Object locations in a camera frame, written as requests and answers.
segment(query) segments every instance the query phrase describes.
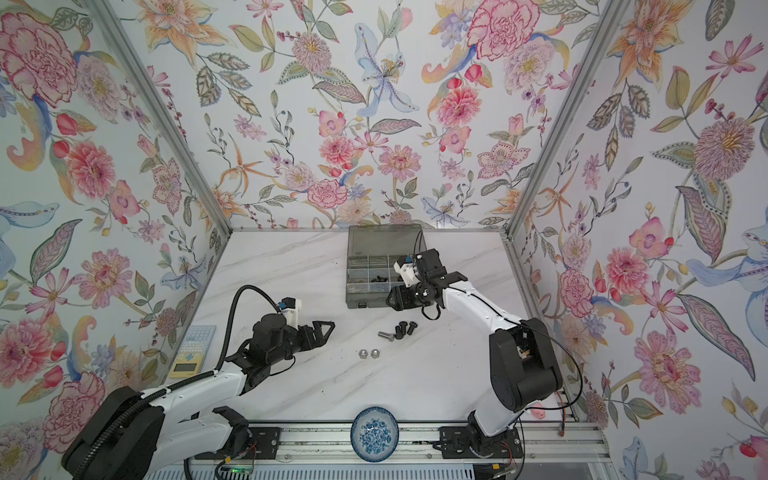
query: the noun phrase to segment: floral wallpaper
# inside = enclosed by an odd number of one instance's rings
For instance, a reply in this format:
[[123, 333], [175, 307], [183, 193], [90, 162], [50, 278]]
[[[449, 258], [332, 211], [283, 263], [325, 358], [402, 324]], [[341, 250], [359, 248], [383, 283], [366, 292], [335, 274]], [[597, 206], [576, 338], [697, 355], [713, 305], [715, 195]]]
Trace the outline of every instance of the floral wallpaper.
[[0, 2], [0, 478], [170, 368], [226, 237], [80, 2]]
[[601, 13], [600, 0], [112, 5], [236, 229], [500, 227]]
[[768, 478], [767, 15], [634, 0], [515, 233], [625, 480]]

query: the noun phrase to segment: blue and white plate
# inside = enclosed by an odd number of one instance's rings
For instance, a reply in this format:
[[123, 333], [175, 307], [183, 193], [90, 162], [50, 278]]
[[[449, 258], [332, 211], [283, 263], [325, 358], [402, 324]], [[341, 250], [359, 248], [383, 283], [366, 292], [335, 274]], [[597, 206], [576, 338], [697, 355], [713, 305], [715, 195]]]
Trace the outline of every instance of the blue and white plate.
[[381, 462], [395, 451], [400, 431], [395, 417], [381, 407], [365, 409], [352, 423], [355, 453], [366, 462]]

